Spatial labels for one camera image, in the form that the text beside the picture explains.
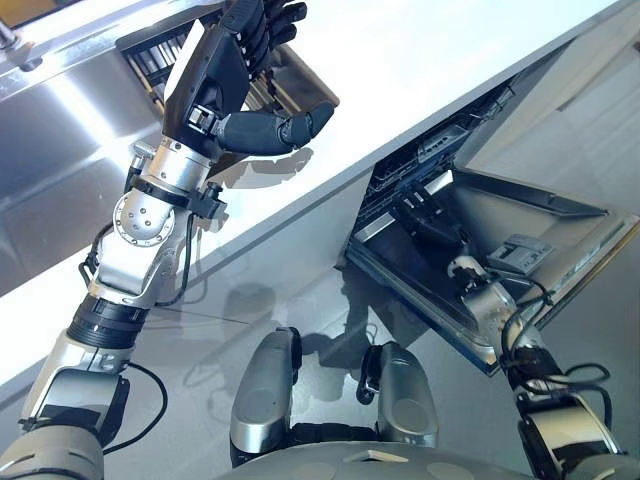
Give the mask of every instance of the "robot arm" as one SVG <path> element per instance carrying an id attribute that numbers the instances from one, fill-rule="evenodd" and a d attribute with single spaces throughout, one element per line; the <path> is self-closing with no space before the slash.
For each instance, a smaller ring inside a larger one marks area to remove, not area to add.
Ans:
<path id="1" fill-rule="evenodd" d="M 162 141 L 134 160 L 88 294 L 29 392 L 26 433 L 0 457 L 0 479 L 102 478 L 102 447 L 122 421 L 129 383 L 121 373 L 136 337 L 179 246 L 191 242 L 194 216 L 211 219 L 224 205 L 217 185 L 201 189 L 210 167 L 228 149 L 299 148 L 331 117 L 330 104 L 293 118 L 239 112 L 270 51 L 306 15 L 304 3 L 287 3 L 238 0 L 217 26 L 196 21 L 168 82 Z"/>
<path id="2" fill-rule="evenodd" d="M 568 374 L 574 369 L 563 372 L 558 367 L 533 326 L 533 318 L 550 301 L 551 293 L 545 291 L 540 298 L 517 306 L 500 281 L 490 279 L 469 256 L 456 258 L 449 274 L 466 283 L 462 301 L 489 339 L 514 391 L 522 419 L 520 438 L 536 476 L 637 478 L 639 464 L 623 454 L 609 431 L 610 418 L 603 423 L 579 394 L 598 389 L 606 403 L 610 402 L 606 392 L 595 381 L 570 380 Z M 605 369 L 603 373 L 601 380 L 608 378 Z"/>

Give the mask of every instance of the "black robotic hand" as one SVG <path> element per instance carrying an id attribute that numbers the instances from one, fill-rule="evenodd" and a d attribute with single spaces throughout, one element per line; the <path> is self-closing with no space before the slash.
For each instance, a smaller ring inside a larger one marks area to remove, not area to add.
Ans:
<path id="1" fill-rule="evenodd" d="M 203 32 L 184 70 L 176 72 L 180 78 L 165 99 L 164 135 L 209 158 L 221 149 L 288 153 L 316 136 L 333 115 L 329 102 L 292 118 L 240 112 L 249 82 L 267 67 L 275 47 L 296 36 L 293 22 L 306 17 L 304 3 L 289 1 L 228 2 L 220 22 Z"/>
<path id="2" fill-rule="evenodd" d="M 460 250 L 469 242 L 462 227 L 418 182 L 394 197 L 391 213 L 422 249 Z"/>
<path id="3" fill-rule="evenodd" d="M 293 40 L 297 29 L 293 22 L 307 16 L 305 3 L 287 5 L 291 0 L 238 0 L 229 4 L 221 25 L 235 32 L 247 60 L 249 78 L 266 67 L 269 53 L 278 45 Z"/>

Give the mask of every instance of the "dishwasher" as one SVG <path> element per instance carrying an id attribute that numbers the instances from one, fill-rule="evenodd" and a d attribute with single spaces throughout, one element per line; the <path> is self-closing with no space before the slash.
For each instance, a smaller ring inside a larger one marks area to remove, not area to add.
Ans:
<path id="1" fill-rule="evenodd" d="M 349 260 L 488 375 L 498 369 L 496 355 L 447 273 L 460 250 L 425 241 L 400 220 L 407 208 L 446 216 L 461 232 L 465 251 L 487 271 L 528 279 L 502 282 L 517 302 L 541 289 L 553 292 L 553 303 L 535 320 L 539 328 L 628 243 L 638 231 L 635 215 L 465 167 L 565 48 L 379 161 L 346 250 Z"/>

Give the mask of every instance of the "white countertop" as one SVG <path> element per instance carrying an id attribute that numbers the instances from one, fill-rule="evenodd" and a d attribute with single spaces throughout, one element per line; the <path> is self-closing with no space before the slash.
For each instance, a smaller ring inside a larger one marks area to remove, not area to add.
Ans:
<path id="1" fill-rule="evenodd" d="M 309 144 L 314 153 L 295 176 L 285 181 L 255 176 L 273 183 L 255 188 L 253 166 L 234 167 L 244 174 L 221 196 L 228 203 L 224 227 L 202 237 L 203 270 L 237 254 L 628 0 L 307 3 L 308 17 L 291 46 L 340 98 L 340 106 Z M 46 356 L 70 323 L 86 292 L 77 273 L 85 254 L 78 252 L 0 298 L 0 386 Z"/>

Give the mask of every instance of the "black cable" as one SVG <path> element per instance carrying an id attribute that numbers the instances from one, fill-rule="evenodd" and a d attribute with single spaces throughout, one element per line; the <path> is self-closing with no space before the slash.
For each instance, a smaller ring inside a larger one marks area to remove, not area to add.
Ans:
<path id="1" fill-rule="evenodd" d="M 542 311 L 542 309 L 545 307 L 545 305 L 552 305 L 551 295 L 553 295 L 554 292 L 553 291 L 548 291 L 544 287 L 544 285 L 542 285 L 541 283 L 539 283 L 539 282 L 537 282 L 537 281 L 535 281 L 535 280 L 533 280 L 531 278 L 528 278 L 528 277 L 511 276 L 511 275 L 508 275 L 508 274 L 504 275 L 504 272 L 499 272 L 498 274 L 502 278 L 507 279 L 507 280 L 523 281 L 525 283 L 530 283 L 532 285 L 536 285 L 542 291 L 542 294 L 540 296 L 538 296 L 536 298 L 533 298 L 531 300 L 527 300 L 527 301 L 523 302 L 522 304 L 520 304 L 518 306 L 518 309 L 509 317 L 509 319 L 505 323 L 504 328 L 502 330 L 502 334 L 500 336 L 500 344 L 502 346 L 503 355 L 506 358 L 506 362 L 507 362 L 506 363 L 506 368 L 507 368 L 507 370 L 510 369 L 510 368 L 515 368 L 516 370 L 518 370 L 519 373 L 524 374 L 525 378 L 526 378 L 526 376 L 527 376 L 526 372 L 524 372 L 520 368 L 520 365 L 518 364 L 518 362 L 514 358 L 514 350 L 515 350 L 516 346 L 518 345 L 518 343 L 520 343 L 520 341 L 522 340 L 522 338 L 524 337 L 526 332 L 534 325 L 536 317 L 539 315 L 539 313 Z M 520 332 L 516 336 L 514 342 L 511 344 L 510 347 L 508 347 L 507 337 L 508 337 L 508 332 L 510 331 L 511 327 L 513 326 L 515 321 L 520 318 L 522 313 L 527 308 L 529 308 L 531 305 L 535 304 L 536 302 L 541 302 L 540 306 L 538 307 L 538 310 L 536 310 L 536 312 L 533 315 L 531 315 L 531 317 L 523 325 L 522 330 L 520 330 Z M 600 375 L 599 377 L 593 378 L 593 379 L 583 380 L 583 381 L 581 381 L 581 380 L 562 380 L 560 378 L 557 378 L 556 376 L 547 375 L 547 376 L 542 376 L 542 377 L 538 377 L 538 378 L 529 378 L 527 381 L 523 382 L 520 386 L 524 390 L 526 390 L 526 391 L 528 391 L 530 393 L 533 393 L 535 395 L 551 395 L 551 396 L 554 396 L 554 395 L 565 395 L 566 393 L 569 393 L 569 392 L 573 392 L 573 393 L 579 393 L 579 392 L 582 392 L 582 391 L 595 391 L 595 392 L 598 392 L 602 396 L 602 402 L 604 404 L 604 419 L 603 419 L 603 423 L 605 424 L 605 426 L 609 430 L 611 430 L 611 424 L 612 424 L 612 418 L 613 418 L 613 404 L 611 402 L 611 397 L 609 395 L 609 392 L 607 392 L 601 386 L 597 385 L 597 384 L 602 383 L 605 380 L 608 380 L 609 378 L 611 378 L 611 373 L 603 365 L 601 365 L 599 363 L 595 363 L 595 362 L 589 362 L 589 363 L 581 363 L 581 364 L 578 364 L 578 365 L 574 365 L 573 367 L 567 369 L 563 373 L 563 376 L 568 377 L 572 373 L 575 373 L 578 370 L 584 370 L 584 369 L 600 370 L 602 375 Z M 542 389 L 538 389 L 538 388 L 535 388 L 535 387 L 532 387 L 531 385 L 529 385 L 528 384 L 529 381 L 540 381 L 540 382 L 545 382 L 545 383 L 554 383 L 556 385 L 562 385 L 565 388 L 563 388 L 561 390 L 551 390 L 551 389 L 542 390 Z"/>
<path id="2" fill-rule="evenodd" d="M 98 246 L 100 245 L 100 241 L 102 240 L 102 238 L 112 228 L 113 228 L 113 222 L 109 222 L 104 227 L 102 227 L 100 229 L 100 231 L 97 233 L 97 235 L 93 239 L 93 243 L 91 244 L 91 249 L 89 250 L 89 253 L 87 254 L 87 258 L 84 259 L 84 262 L 82 262 L 82 263 L 80 263 L 78 265 L 78 271 L 80 272 L 80 275 L 82 276 L 82 280 L 84 280 L 84 284 L 87 287 L 89 286 L 89 283 L 91 282 L 91 279 L 89 278 L 89 275 L 87 274 L 87 270 L 86 269 L 88 268 L 89 272 L 91 272 L 92 274 L 95 273 L 96 268 L 99 265 L 99 263 L 98 263 Z"/>
<path id="3" fill-rule="evenodd" d="M 129 445 L 133 445 L 138 440 L 141 440 L 147 433 L 149 433 L 153 429 L 153 427 L 155 427 L 158 424 L 158 422 L 162 419 L 165 412 L 167 411 L 167 406 L 169 404 L 169 395 L 167 394 L 167 388 L 164 386 L 164 383 L 162 382 L 160 377 L 158 377 L 151 370 L 143 367 L 142 365 L 138 365 L 137 363 L 130 362 L 129 366 L 131 368 L 135 368 L 136 370 L 141 371 L 142 373 L 150 377 L 154 382 L 156 382 L 156 384 L 158 385 L 158 388 L 160 389 L 160 393 L 162 393 L 162 407 L 160 407 L 160 411 L 157 413 L 157 415 L 154 417 L 151 423 L 147 425 L 144 430 L 142 430 L 142 432 L 140 432 L 138 435 L 131 438 L 130 440 L 119 443 L 109 448 L 105 448 L 102 451 L 103 455 L 109 455 L 110 453 L 126 448 Z"/>
<path id="4" fill-rule="evenodd" d="M 187 283 L 189 282 L 189 269 L 191 268 L 191 237 L 193 235 L 193 219 L 195 217 L 194 213 L 189 215 L 187 218 L 187 235 L 186 235 L 186 244 L 185 244 L 185 253 L 184 253 L 184 267 L 182 269 L 182 283 L 180 284 L 180 290 L 175 297 L 166 302 L 156 302 L 156 307 L 169 307 L 174 303 L 178 302 L 184 295 L 184 292 L 187 290 Z"/>

